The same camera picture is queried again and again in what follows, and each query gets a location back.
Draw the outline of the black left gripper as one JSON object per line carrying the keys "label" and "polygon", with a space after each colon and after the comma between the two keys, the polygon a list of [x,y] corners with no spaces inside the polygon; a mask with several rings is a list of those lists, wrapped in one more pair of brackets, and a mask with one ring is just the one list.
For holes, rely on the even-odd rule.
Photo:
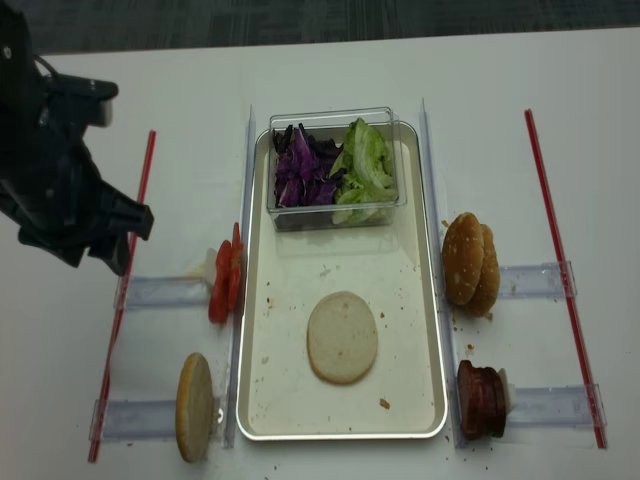
{"label": "black left gripper", "polygon": [[126,233],[147,241],[154,216],[102,179],[84,142],[87,128],[3,119],[1,212],[19,225],[20,243],[72,267],[87,254],[124,276]]}

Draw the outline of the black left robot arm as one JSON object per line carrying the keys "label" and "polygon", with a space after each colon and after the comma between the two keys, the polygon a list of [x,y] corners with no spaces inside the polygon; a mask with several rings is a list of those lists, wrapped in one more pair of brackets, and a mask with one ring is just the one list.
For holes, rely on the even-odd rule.
{"label": "black left robot arm", "polygon": [[149,238],[151,209],[102,179],[84,142],[111,122],[113,82],[58,73],[32,51],[25,16],[1,5],[1,211],[20,243],[77,267],[83,256],[123,276],[129,237]]}

